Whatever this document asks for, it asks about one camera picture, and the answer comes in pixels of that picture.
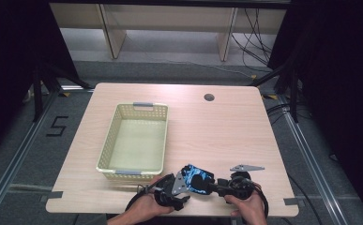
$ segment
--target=floor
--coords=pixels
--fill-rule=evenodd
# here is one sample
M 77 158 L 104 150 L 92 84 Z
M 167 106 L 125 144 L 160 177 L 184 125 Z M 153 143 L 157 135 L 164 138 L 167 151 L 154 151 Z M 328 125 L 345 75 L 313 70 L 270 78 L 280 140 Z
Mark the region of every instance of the floor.
M 212 33 L 128 31 L 121 53 L 114 60 L 110 58 L 102 31 L 62 29 L 62 33 L 76 65 L 80 65 L 78 62 L 107 63 L 105 67 L 116 63 L 158 65 L 165 63 L 218 70 L 223 69 L 223 66 L 247 65 L 252 69 L 251 71 L 269 70 L 263 63 L 244 55 L 234 41 L 231 43 L 227 61 L 221 62 L 216 34 Z M 276 36 L 261 35 L 262 42 L 269 48 L 273 46 L 275 38 Z M 236 34 L 235 39 L 243 46 L 247 43 L 246 37 L 242 34 Z M 257 38 L 254 43 L 260 45 Z M 251 45 L 248 48 L 266 60 L 262 50 Z M 96 81 L 100 78 L 89 77 L 89 79 Z M 287 95 L 277 99 L 271 98 L 268 95 L 273 94 L 271 85 L 263 85 L 264 87 L 260 89 L 265 94 L 264 102 L 267 109 L 287 101 Z M 73 96 L 74 100 L 71 102 L 63 97 L 57 97 L 53 102 L 53 111 L 57 112 L 49 112 L 49 116 L 67 112 L 68 115 L 76 118 L 72 121 L 72 126 L 67 127 L 74 133 L 83 116 L 83 111 L 72 112 L 64 108 L 71 109 L 76 105 L 85 107 L 91 93 L 75 93 Z M 46 102 L 50 102 L 50 96 L 45 98 L 47 98 Z M 329 158 L 331 150 L 321 136 L 320 129 L 310 117 L 309 109 L 307 107 L 298 109 L 300 116 L 298 124 L 293 123 L 286 112 L 287 109 L 273 112 L 269 118 L 286 170 L 291 176 L 290 181 L 299 202 L 300 214 L 296 218 L 270 218 L 268 223 L 363 224 L 363 205 L 340 165 L 336 160 Z M 12 156 L 17 155 L 18 146 L 27 144 L 23 142 L 23 138 L 30 130 L 31 117 L 33 117 L 33 104 L 26 102 L 25 107 L 20 111 L 20 116 L 11 126 L 16 130 L 8 131 L 10 138 L 0 147 L 0 182 L 6 179 L 6 168 L 13 163 Z M 43 124 L 46 128 L 50 128 L 50 125 L 48 122 Z M 16 176 L 9 188 L 3 190 L 8 194 L 1 200 L 3 204 L 0 206 L 0 224 L 11 223 L 11 221 L 13 224 L 30 224 L 31 221 L 41 221 L 42 218 L 45 224 L 83 224 L 94 217 L 94 215 L 51 215 L 44 211 L 44 197 L 50 192 L 55 181 L 55 176 L 49 174 L 58 174 L 60 170 L 58 167 L 52 168 L 50 161 L 62 160 L 61 158 L 66 156 L 67 146 L 71 144 L 73 136 L 64 135 L 62 140 L 49 141 L 45 137 L 45 133 L 37 135 L 33 140 L 35 148 L 50 149 L 51 146 L 55 147 L 58 144 L 56 142 L 60 142 L 64 149 L 57 149 L 55 156 L 39 151 L 27 153 L 24 165 L 15 171 L 23 176 Z

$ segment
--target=table grommet hole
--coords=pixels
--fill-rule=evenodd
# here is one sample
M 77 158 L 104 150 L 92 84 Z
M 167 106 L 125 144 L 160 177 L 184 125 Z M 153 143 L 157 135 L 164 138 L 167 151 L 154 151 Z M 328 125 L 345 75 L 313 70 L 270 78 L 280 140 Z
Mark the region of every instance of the table grommet hole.
M 214 100 L 214 96 L 212 94 L 205 94 L 204 99 L 206 101 L 212 101 L 212 100 Z

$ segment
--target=cable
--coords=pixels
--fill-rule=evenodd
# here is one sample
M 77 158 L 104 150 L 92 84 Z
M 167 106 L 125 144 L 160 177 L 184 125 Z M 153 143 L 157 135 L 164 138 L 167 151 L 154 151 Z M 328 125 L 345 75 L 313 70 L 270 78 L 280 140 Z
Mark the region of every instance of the cable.
M 172 64 L 192 64 L 192 65 L 196 65 L 196 66 L 200 66 L 200 67 L 205 67 L 205 68 L 215 68 L 215 69 L 218 69 L 218 70 L 221 70 L 221 71 L 225 71 L 225 72 L 238 73 L 238 74 L 241 74 L 241 75 L 243 75 L 245 77 L 251 78 L 250 75 L 248 75 L 246 73 L 243 73 L 241 71 L 229 70 L 229 69 L 220 68 L 220 67 L 216 67 L 216 66 L 210 66 L 210 65 L 202 65 L 202 64 L 197 64 L 197 63 L 193 63 L 193 62 L 190 62 L 190 61 L 180 62 L 180 61 L 173 61 L 173 60 L 168 60 L 168 59 L 155 58 L 155 57 L 150 56 L 143 47 L 141 47 L 138 44 L 136 44 L 128 35 L 126 35 L 126 38 L 128 38 L 132 42 L 133 45 L 137 46 L 137 48 L 139 48 L 140 50 L 142 50 L 146 57 L 148 57 L 150 59 L 153 59 L 153 60 L 167 62 L 167 63 L 172 63 Z
M 285 221 L 287 224 L 293 225 L 293 223 L 289 219 L 287 219 L 285 217 L 282 217 L 281 219 L 283 219 L 283 221 Z
M 316 211 L 315 207 L 313 206 L 312 202 L 310 201 L 310 198 L 306 194 L 306 192 L 303 190 L 303 188 L 294 180 L 294 178 L 287 173 L 287 176 L 295 183 L 295 185 L 298 187 L 298 189 L 301 190 L 301 193 L 303 193 L 304 197 L 306 198 L 307 202 L 309 203 L 310 207 L 312 208 L 313 213 L 315 214 L 316 218 L 318 219 L 318 223 L 322 225 L 322 220 L 319 218 L 318 212 Z
M 271 126 L 273 126 L 276 122 L 278 122 L 278 120 L 281 119 L 283 117 L 283 115 L 285 115 L 286 113 L 287 112 L 283 112 L 282 115 L 278 116 L 278 118 L 274 122 L 271 123 Z
M 73 219 L 73 223 L 72 225 L 76 225 L 77 221 L 78 221 L 78 218 L 79 218 L 79 214 L 76 215 L 76 218 Z
M 255 15 L 255 22 L 254 22 L 254 25 L 252 24 L 251 22 L 251 19 L 249 17 L 249 14 L 247 12 L 247 9 L 245 8 L 245 14 L 246 14 L 246 17 L 248 18 L 248 21 L 249 21 L 249 24 L 250 24 L 250 27 L 251 27 L 251 34 L 250 34 L 250 37 L 248 38 L 248 43 L 250 42 L 253 46 L 257 47 L 258 49 L 262 50 L 263 51 L 263 54 L 264 54 L 264 57 L 266 59 L 266 63 L 268 62 L 269 60 L 269 56 L 268 56 L 268 53 L 270 53 L 271 49 L 266 46 L 264 43 L 263 43 L 263 40 L 261 39 L 261 32 L 260 32 L 260 24 L 258 22 L 258 16 L 259 16 L 259 13 L 260 13 L 260 9 L 256 8 L 255 10 L 256 12 L 256 15 Z M 261 45 L 261 48 L 258 47 L 257 45 L 255 45 L 254 43 L 252 43 L 250 41 L 250 38 L 251 36 L 254 34 L 254 36 L 256 36 L 257 40 L 259 41 L 260 45 Z

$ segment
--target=basket handle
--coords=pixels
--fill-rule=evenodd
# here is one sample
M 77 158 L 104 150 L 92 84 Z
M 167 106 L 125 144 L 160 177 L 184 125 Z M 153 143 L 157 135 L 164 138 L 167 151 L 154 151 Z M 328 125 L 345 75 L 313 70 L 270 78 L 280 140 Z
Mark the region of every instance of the basket handle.
M 154 107 L 152 102 L 133 102 L 132 105 L 134 107 Z
M 153 111 L 154 110 L 154 103 L 151 102 L 133 102 L 132 106 L 134 110 L 138 111 Z

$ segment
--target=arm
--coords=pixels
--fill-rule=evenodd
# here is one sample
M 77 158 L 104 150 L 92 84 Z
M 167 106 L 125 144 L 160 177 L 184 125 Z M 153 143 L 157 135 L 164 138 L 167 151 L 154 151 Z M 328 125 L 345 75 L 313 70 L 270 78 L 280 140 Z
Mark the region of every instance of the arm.
M 266 225 L 263 201 L 257 191 L 253 191 L 251 196 L 246 200 L 237 199 L 235 196 L 226 195 L 224 199 L 237 207 L 237 210 L 231 213 L 231 216 L 242 216 L 249 225 Z

